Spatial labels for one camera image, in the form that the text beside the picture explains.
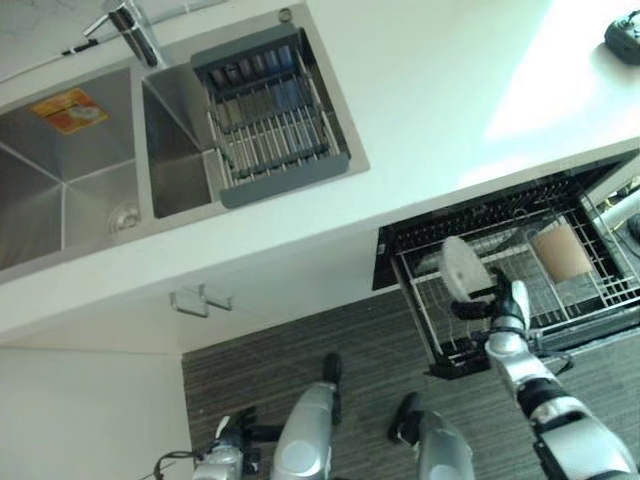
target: metal wire rack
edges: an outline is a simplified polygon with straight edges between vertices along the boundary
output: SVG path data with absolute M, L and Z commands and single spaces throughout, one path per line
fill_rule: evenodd
M 266 35 L 264 44 L 248 37 L 195 61 L 227 206 L 348 169 L 344 136 L 304 35 L 291 26 Z
M 554 283 L 531 240 L 565 224 L 579 238 L 592 271 Z M 580 185 L 569 178 L 535 185 L 399 232 L 394 268 L 415 299 L 419 331 L 435 374 L 455 377 L 487 367 L 477 339 L 488 330 L 488 320 L 455 318 L 449 310 L 452 298 L 437 271 L 441 245 L 450 235 L 462 237 L 487 268 L 498 267 L 511 279 L 524 281 L 532 341 L 578 330 L 625 307 L 640 319 L 640 270 L 599 220 Z

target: label sticker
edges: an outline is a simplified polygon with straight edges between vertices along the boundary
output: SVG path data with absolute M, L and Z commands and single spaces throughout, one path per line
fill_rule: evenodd
M 109 118 L 81 88 L 74 88 L 48 98 L 31 107 L 31 111 L 44 118 L 64 135 Z

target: dishwasher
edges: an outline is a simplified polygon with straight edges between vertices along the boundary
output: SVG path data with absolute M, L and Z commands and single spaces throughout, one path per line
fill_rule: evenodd
M 640 325 L 640 265 L 601 221 L 589 196 L 621 167 L 637 163 L 637 155 L 626 152 L 380 229 L 373 289 L 400 285 L 429 374 L 453 379 L 489 368 L 482 341 L 489 319 L 462 321 L 450 312 L 452 298 L 438 271 L 449 236 L 461 237 L 487 269 L 524 281 L 534 350 L 571 352 Z M 555 283 L 532 239 L 561 225 L 573 229 L 592 268 Z

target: cup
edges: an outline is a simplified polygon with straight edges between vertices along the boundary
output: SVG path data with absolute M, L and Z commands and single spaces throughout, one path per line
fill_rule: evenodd
M 570 225 L 560 225 L 539 233 L 531 243 L 555 283 L 570 280 L 593 269 L 582 243 Z

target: gray carpet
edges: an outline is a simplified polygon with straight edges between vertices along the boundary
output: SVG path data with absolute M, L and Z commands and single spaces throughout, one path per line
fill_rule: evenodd
M 640 459 L 640 336 L 580 354 L 561 379 Z M 343 357 L 343 423 L 334 437 L 334 476 L 360 480 L 415 478 L 413 453 L 387 443 L 385 431 L 402 397 L 423 394 L 474 450 L 477 478 L 544 478 L 527 423 L 495 372 L 455 381 L 425 376 L 426 361 L 399 293 L 382 295 L 190 353 L 183 361 L 193 446 L 214 435 L 221 416 L 256 405 L 264 423 L 282 423 L 318 378 L 330 351 Z M 263 450 L 268 478 L 271 449 Z

